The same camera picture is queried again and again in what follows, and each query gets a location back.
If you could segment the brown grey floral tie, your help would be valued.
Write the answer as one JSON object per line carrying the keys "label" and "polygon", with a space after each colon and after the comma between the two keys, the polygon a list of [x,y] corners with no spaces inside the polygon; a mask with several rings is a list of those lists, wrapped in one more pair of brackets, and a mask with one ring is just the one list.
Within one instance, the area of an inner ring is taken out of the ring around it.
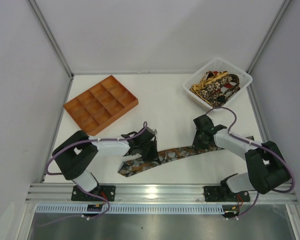
{"label": "brown grey floral tie", "polygon": [[[140,140],[129,140],[128,143],[131,145],[131,149],[133,147],[140,146],[141,144],[147,143],[150,140],[146,142],[142,142]],[[132,156],[130,155],[130,150],[128,150],[128,153],[126,154],[127,156]],[[147,170],[159,167],[161,165],[171,163],[177,160],[185,159],[188,157],[192,156],[197,156],[197,155],[202,155],[205,153],[209,152],[216,152],[216,151],[221,151],[222,148],[215,146],[212,149],[208,150],[195,150],[193,148],[193,145],[188,145],[188,146],[182,146],[182,147],[175,147],[175,148],[169,148],[165,150],[158,151],[158,162],[144,162],[140,157],[130,159],[123,161],[122,164],[120,165],[117,173],[120,174],[121,176],[124,177],[132,177],[134,175],[140,174],[142,172],[145,172]]]}

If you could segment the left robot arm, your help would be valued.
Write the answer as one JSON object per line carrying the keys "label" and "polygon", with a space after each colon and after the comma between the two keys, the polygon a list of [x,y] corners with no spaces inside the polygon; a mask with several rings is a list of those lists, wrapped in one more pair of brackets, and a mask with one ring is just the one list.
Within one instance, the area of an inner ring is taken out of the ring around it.
{"label": "left robot arm", "polygon": [[78,130],[52,152],[52,159],[66,180],[90,193],[99,188],[97,179],[87,170],[96,156],[139,154],[144,161],[154,161],[158,158],[156,134],[147,126],[116,138],[95,138]]}

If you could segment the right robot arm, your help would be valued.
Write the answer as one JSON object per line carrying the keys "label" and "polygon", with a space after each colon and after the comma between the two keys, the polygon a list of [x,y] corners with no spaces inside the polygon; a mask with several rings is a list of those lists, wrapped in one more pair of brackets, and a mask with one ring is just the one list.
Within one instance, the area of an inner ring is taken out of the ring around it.
{"label": "right robot arm", "polygon": [[222,124],[214,125],[206,114],[193,120],[196,133],[193,146],[204,150],[216,147],[227,150],[243,159],[247,172],[225,178],[232,193],[255,190],[260,194],[275,191],[277,187],[293,180],[292,173],[276,143],[259,143],[233,133]]}

